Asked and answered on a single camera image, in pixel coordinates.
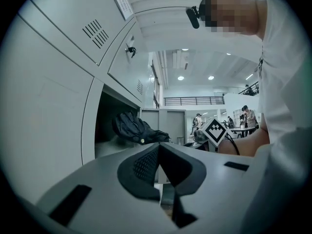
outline black cable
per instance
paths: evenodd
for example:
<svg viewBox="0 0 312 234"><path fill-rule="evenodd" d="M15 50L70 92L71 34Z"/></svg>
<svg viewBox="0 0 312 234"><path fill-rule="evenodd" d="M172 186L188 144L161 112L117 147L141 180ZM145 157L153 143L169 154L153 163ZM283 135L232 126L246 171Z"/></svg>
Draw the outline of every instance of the black cable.
<svg viewBox="0 0 312 234"><path fill-rule="evenodd" d="M238 150L238 147L236 146L236 144L235 144L233 138L232 138L229 134L226 134L225 137L233 144L237 155L240 155L239 150Z"/></svg>

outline window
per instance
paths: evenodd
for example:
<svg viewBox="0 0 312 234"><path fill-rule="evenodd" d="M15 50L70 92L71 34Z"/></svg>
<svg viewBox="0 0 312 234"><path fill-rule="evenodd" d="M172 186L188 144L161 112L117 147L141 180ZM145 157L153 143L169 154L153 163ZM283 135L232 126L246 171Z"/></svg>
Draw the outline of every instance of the window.
<svg viewBox="0 0 312 234"><path fill-rule="evenodd" d="M152 71L154 73L154 108L159 108L159 82L154 69L154 64L152 64Z"/></svg>

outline locker door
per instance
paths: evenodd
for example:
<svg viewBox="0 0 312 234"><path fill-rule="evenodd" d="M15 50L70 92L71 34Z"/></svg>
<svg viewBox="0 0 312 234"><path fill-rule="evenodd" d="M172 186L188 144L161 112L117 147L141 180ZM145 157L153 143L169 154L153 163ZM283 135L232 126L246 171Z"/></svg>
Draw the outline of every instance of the locker door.
<svg viewBox="0 0 312 234"><path fill-rule="evenodd" d="M15 18L0 51L0 159L15 192L32 203L82 166L92 80Z"/></svg>
<svg viewBox="0 0 312 234"><path fill-rule="evenodd" d="M100 63L126 23L114 0L31 0L93 62Z"/></svg>
<svg viewBox="0 0 312 234"><path fill-rule="evenodd" d="M136 54L127 52L135 47ZM135 23L118 49L108 74L143 102L149 78L148 52L138 23Z"/></svg>

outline table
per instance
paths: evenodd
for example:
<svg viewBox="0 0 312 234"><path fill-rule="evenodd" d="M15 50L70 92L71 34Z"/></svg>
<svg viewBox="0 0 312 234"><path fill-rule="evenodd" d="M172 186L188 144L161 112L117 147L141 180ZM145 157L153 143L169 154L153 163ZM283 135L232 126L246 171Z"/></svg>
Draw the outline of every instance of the table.
<svg viewBox="0 0 312 234"><path fill-rule="evenodd" d="M247 127L245 129L240 129L240 127L230 128L232 132L241 132L242 137L244 137L244 133L246 133L246 136L247 136L247 131L254 130L254 129L255 127Z"/></svg>

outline ceiling light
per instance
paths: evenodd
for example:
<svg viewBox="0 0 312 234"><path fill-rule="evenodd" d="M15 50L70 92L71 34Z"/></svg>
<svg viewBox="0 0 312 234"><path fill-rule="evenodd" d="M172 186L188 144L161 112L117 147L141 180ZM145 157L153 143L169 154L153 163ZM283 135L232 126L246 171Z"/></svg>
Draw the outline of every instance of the ceiling light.
<svg viewBox="0 0 312 234"><path fill-rule="evenodd" d="M248 76L247 78L246 78L246 80L248 80L250 77L252 77L254 74L251 74L250 76Z"/></svg>

